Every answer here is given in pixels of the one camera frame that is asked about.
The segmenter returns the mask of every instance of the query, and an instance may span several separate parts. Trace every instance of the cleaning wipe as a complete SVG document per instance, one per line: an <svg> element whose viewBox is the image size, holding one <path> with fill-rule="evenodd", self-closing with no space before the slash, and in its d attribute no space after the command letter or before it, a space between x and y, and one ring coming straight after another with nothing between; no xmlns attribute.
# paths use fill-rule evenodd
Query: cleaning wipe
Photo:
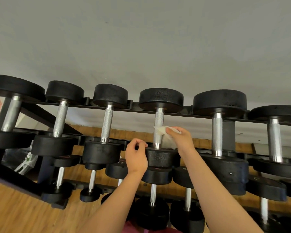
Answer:
<svg viewBox="0 0 291 233"><path fill-rule="evenodd" d="M158 134L162 135L162 148L164 148L164 149L176 149L177 145L174 142L172 136L166 133L166 128L170 128L174 132L181 134L181 132L179 132L177 129L175 129L173 127L168 127L168 126L156 127L156 126L154 126L154 130Z"/></svg>

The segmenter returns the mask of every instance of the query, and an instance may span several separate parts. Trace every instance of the person's left hand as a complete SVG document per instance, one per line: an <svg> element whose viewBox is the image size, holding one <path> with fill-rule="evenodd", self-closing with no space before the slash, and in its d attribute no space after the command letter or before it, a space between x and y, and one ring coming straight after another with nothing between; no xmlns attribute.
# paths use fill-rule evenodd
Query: person's left hand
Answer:
<svg viewBox="0 0 291 233"><path fill-rule="evenodd" d="M148 168L148 160L145 155L146 147L148 147L148 144L138 138L132 139L127 145L125 159L128 173L137 173L141 176L144 175Z"/></svg>

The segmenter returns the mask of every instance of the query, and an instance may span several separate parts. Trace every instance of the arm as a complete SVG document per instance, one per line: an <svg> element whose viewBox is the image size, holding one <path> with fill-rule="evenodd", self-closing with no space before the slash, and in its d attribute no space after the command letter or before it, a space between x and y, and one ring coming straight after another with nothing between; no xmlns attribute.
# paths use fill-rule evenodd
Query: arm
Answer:
<svg viewBox="0 0 291 233"><path fill-rule="evenodd" d="M225 189L194 148L191 134L174 127L166 132L174 138L189 172L211 233L263 233L255 221Z"/></svg>
<svg viewBox="0 0 291 233"><path fill-rule="evenodd" d="M135 150L137 144L139 144L138 151ZM122 231L141 178L148 168L145 156L145 147L147 146L144 141L137 138L128 144L125 152L127 176L79 233L117 233Z"/></svg>

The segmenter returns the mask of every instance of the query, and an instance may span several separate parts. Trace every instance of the pink clothing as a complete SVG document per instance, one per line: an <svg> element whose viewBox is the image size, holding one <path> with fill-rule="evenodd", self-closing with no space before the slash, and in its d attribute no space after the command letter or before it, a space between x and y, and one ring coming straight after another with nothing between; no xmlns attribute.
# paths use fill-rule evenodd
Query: pink clothing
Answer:
<svg viewBox="0 0 291 233"><path fill-rule="evenodd" d="M172 229L172 228L166 228L164 230L161 231L149 231L149 230L144 230L143 233L151 233L151 232L155 232L155 233L181 233L181 231ZM122 233L139 233L137 231L137 229L132 225L132 223L130 221L127 221L123 227Z"/></svg>

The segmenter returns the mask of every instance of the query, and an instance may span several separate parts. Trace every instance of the black metal rack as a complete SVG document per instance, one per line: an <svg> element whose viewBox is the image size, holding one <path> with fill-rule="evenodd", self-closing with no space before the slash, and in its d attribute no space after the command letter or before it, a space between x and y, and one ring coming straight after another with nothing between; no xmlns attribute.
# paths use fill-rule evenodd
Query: black metal rack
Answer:
<svg viewBox="0 0 291 233"><path fill-rule="evenodd" d="M23 102L21 113L35 119L38 122L43 123L44 125L49 126L50 128L54 127L55 119L56 117L41 108L40 105L58 105L58 103L54 102ZM92 100L90 98L84 98L84 103L82 105L69 105L70 107L77 107L77 108L90 108L90 109L101 109L104 110L105 108L96 106L92 103ZM155 112L151 111L144 111L142 110L137 102L128 101L128 108L127 109L115 109L116 111L124 111L124 112L136 112L136 113L148 113L148 114L155 114ZM197 116L192 114L191 106L185 106L184 109L179 113L166 113L166 115L172 115L172 116L184 116L184 117L194 117L194 118L208 118L211 119L211 117L205 117L205 116ZM244 115L243 118L226 118L225 121L240 121L240 122L252 122L252 123L266 123L265 121L255 121L255 120L249 120L247 119L247 113ZM281 123L282 125L289 125L291 126L291 123ZM40 131L40 130L32 130L32 129L19 129L15 128L15 131L23 131L23 132L31 132L36 134L48 134L49 131ZM85 136L72 128L70 125L65 124L63 136L66 137L73 137L78 139L78 145L84 145L86 141L89 140L100 140L100 137L93 137L93 136ZM129 143L128 140L120 140L120 139L110 139L110 141L115 143L120 143L122 145L122 150L126 149L127 144ZM208 153L209 150L207 149L197 149L201 153ZM9 187L12 187L14 189L17 189L25 194L28 194L30 196L33 196L35 198L41 199L41 195L43 192L43 189L50 185L57 177L58 174L58 168L55 168L52 166L52 158L51 157L39 157L39 172L38 172L38 178L37 182L32 181L27 176L22 176L19 173L14 172L13 170L5 167L1 164L2 157L4 155L5 150L0 149L0 183L7 185ZM242 159L250 159L250 158L263 158L266 159L267 156L264 155L256 155L256 154L246 154L246 153L238 153L233 151L226 151L227 156L234 156ZM291 162L291 159L285 159L286 162ZM81 183L77 180L65 180L72 184L74 184L75 188L82 188L88 183ZM115 189L115 186L107 186L107 185L101 185L97 184L98 187L100 187L103 192L110 192L113 189ZM137 192L136 196L147 196L149 193L146 192ZM167 199L167 202L169 200L177 200L177 199L184 199L184 197L179 196L171 196L171 195L158 195L160 197L163 197ZM65 209L67 205L68 200L60 201L56 204L52 204L54 208L61 208Z"/></svg>

